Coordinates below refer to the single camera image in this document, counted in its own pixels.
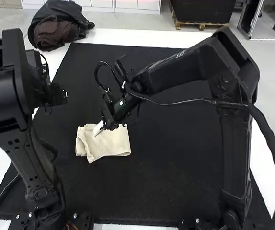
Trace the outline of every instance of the cloth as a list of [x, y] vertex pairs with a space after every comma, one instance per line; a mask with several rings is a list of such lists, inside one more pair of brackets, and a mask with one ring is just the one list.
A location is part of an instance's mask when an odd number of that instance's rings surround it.
[[96, 124], [78, 127], [76, 138], [76, 156], [86, 156], [89, 163], [103, 156], [128, 156], [131, 153], [128, 129], [122, 125], [101, 134], [93, 134]]
[[49, 0], [36, 13], [28, 29], [30, 43], [51, 51], [86, 37], [95, 27], [82, 15], [82, 7], [73, 1]]

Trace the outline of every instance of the metal frame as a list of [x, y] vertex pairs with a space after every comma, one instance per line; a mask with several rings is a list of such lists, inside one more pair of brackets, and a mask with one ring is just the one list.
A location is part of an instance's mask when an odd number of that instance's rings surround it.
[[259, 15], [260, 15], [260, 12], [262, 10], [262, 7], [263, 7], [263, 3], [264, 3], [264, 0], [260, 0], [259, 1], [259, 4], [258, 4], [258, 7], [257, 7], [257, 10], [255, 12], [255, 15], [252, 19], [252, 22], [251, 22], [251, 28], [249, 30], [249, 32], [247, 33], [246, 31], [244, 31], [242, 29], [242, 21], [243, 21], [243, 17], [244, 17], [244, 13], [246, 11], [246, 8], [247, 8], [247, 5], [249, 3], [249, 0], [246, 0], [246, 2], [244, 3], [243, 5], [243, 9], [242, 9], [242, 12], [241, 12], [241, 16], [240, 16], [240, 19], [239, 19], [239, 23], [238, 23], [238, 30], [241, 32], [241, 34], [247, 39], [247, 40], [253, 40], [253, 41], [275, 41], [275, 38], [252, 38], [252, 34], [254, 32], [254, 29], [256, 27], [256, 24], [257, 24], [257, 20], [259, 18]]

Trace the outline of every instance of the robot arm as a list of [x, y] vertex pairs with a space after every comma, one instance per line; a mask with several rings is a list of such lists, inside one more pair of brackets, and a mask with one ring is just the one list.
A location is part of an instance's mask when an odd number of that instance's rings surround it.
[[65, 226], [61, 179], [45, 153], [49, 147], [32, 124], [35, 108], [65, 104], [66, 91], [51, 83], [40, 53], [25, 51], [19, 29], [5, 30], [0, 39], [0, 147], [8, 154], [26, 186], [30, 218], [24, 227], [49, 230]]
[[[259, 69], [231, 30], [224, 27], [194, 47], [147, 66], [132, 78], [118, 60], [115, 64], [117, 74], [111, 69], [123, 93], [118, 100], [99, 82], [98, 68], [95, 79], [103, 89], [105, 103], [102, 121], [94, 129], [94, 135], [124, 124], [127, 115], [142, 101], [164, 106], [204, 102], [217, 107], [223, 138], [222, 223], [230, 230], [242, 228], [252, 196], [250, 130], [251, 114], [256, 115], [252, 104], [256, 101]], [[150, 97], [199, 80], [208, 81], [212, 98], [162, 104]], [[275, 229], [275, 220], [271, 229]]]

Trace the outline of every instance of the wooden pallet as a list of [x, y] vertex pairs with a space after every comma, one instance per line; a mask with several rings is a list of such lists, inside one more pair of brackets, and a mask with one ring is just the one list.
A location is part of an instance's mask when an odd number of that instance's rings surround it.
[[229, 25], [229, 23], [194, 23], [194, 22], [181, 22], [177, 19], [175, 11], [172, 7], [172, 4], [170, 4], [170, 9], [172, 12], [172, 18], [175, 24], [175, 27], [177, 30], [181, 29], [181, 25], [199, 25], [199, 30], [204, 30], [206, 25], [211, 25], [211, 26], [225, 26]]

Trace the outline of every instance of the mounting plate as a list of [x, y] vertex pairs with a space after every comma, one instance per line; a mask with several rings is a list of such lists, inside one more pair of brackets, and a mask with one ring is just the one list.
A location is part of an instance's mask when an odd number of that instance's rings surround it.
[[[93, 230], [95, 219], [92, 215], [87, 212], [84, 213], [72, 213], [67, 217], [67, 222], [74, 224], [79, 230]], [[69, 224], [69, 229], [64, 230], [74, 230]], [[45, 230], [44, 228], [34, 229], [33, 219], [29, 217], [29, 213], [19, 213], [11, 221], [9, 230]]]

